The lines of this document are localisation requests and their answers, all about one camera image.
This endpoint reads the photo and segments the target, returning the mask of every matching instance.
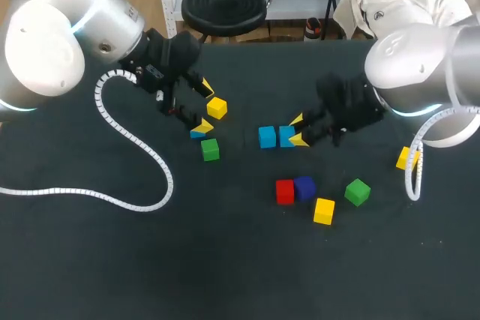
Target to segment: red cube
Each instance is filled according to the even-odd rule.
[[[277,180],[277,204],[291,205],[294,199],[293,180]]]

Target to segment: block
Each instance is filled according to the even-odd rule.
[[[331,225],[334,209],[335,209],[335,202],[333,202],[332,200],[318,198],[316,200],[315,213],[313,214],[313,221],[319,224]]]
[[[360,179],[354,180],[345,189],[345,197],[354,204],[360,206],[370,196],[370,187]]]
[[[302,133],[298,133],[297,135],[292,136],[289,141],[294,144],[294,146],[307,146],[309,147],[309,144],[306,143],[306,141],[303,140],[302,138]]]
[[[274,127],[259,127],[258,140],[261,149],[274,148],[277,146],[277,134]]]
[[[201,144],[204,161],[220,159],[220,149],[216,139],[203,140]]]
[[[207,97],[207,99],[209,97],[211,97],[213,94],[215,94],[215,92],[213,91],[212,87],[210,86],[209,82],[207,82],[207,79],[203,78],[203,81],[202,81],[202,84],[207,87],[209,89],[209,91],[211,91],[211,94]]]
[[[307,202],[315,197],[317,186],[310,176],[301,176],[293,179],[293,183],[295,185],[296,198],[300,202]]]
[[[290,138],[295,135],[295,128],[280,127],[280,147],[282,148],[293,148],[294,144],[291,143]]]
[[[295,200],[293,180],[277,180],[277,204],[292,205]]]
[[[190,138],[192,139],[201,139],[201,138],[206,138],[206,134],[204,133],[199,133],[198,131],[190,131]]]
[[[402,152],[400,153],[400,156],[397,161],[397,167],[399,169],[405,170],[407,167],[407,160],[408,160],[408,153],[410,151],[410,148],[404,146],[402,149]],[[420,157],[420,151],[417,151],[415,153],[415,157],[413,158],[413,168],[415,168],[415,165],[417,165],[417,161],[419,160]]]
[[[212,129],[213,129],[213,125],[211,125],[210,123],[207,122],[207,120],[202,118],[202,123],[198,127],[195,127],[194,129],[192,129],[192,131],[206,134]]]
[[[303,121],[303,112],[300,113],[299,116],[297,116],[293,121],[290,123],[290,125],[295,125],[299,123],[300,121]]]
[[[207,104],[207,113],[215,119],[222,119],[227,113],[227,102],[219,97],[214,97]]]

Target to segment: green block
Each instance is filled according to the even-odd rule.
[[[354,206],[360,206],[370,196],[370,187],[360,179],[356,179],[345,189],[345,197],[350,200]]]
[[[220,159],[220,149],[216,139],[203,140],[201,144],[204,161]]]

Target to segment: blue block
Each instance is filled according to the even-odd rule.
[[[295,135],[294,127],[280,127],[280,147],[293,148],[294,144],[291,143],[290,138]]]
[[[200,138],[206,138],[206,134],[205,133],[201,133],[199,131],[193,131],[193,130],[190,130],[190,138],[192,139],[200,139]]]
[[[314,180],[310,176],[301,176],[294,179],[296,198],[300,202],[306,202],[312,200],[317,194],[317,187]]]
[[[274,127],[259,127],[258,140],[262,149],[274,148],[277,146],[277,134]]]

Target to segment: stool seat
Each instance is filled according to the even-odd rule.
[[[183,0],[181,14],[194,30],[214,37],[235,37],[259,28],[267,17],[266,0]]]

